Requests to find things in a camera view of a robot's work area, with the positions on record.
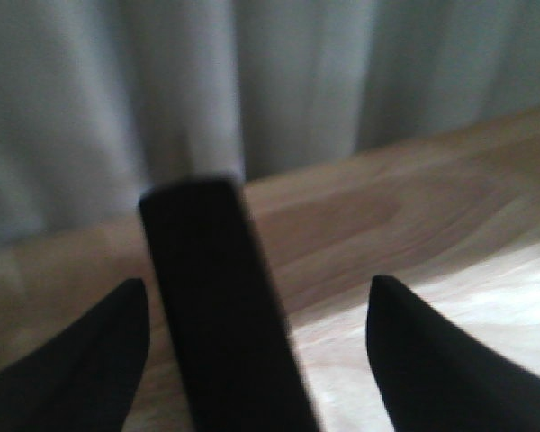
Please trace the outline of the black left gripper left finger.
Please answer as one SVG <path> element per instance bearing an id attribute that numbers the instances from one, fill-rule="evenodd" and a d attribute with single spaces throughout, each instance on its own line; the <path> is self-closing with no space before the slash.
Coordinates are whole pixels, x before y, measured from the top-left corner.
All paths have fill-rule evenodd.
<path id="1" fill-rule="evenodd" d="M 149 353 L 144 283 L 121 283 L 0 371 L 0 431 L 120 431 Z"/>

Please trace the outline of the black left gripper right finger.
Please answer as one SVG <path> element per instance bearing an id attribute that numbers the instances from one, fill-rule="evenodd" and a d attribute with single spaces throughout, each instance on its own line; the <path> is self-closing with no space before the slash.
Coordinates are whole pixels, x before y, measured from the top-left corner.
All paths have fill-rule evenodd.
<path id="1" fill-rule="evenodd" d="M 540 376 L 389 275 L 371 282 L 365 345 L 397 431 L 540 431 Z"/>

